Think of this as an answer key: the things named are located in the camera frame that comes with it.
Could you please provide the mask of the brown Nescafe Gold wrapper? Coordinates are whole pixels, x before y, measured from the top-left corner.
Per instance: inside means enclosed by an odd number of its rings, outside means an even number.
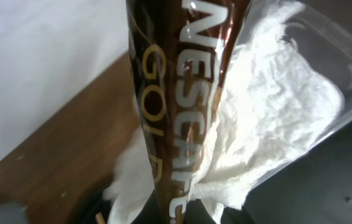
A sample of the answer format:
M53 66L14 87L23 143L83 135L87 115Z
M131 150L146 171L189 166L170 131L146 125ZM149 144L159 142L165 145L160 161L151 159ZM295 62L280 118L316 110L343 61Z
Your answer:
M129 0L129 54L155 189L138 220L183 223L249 0Z

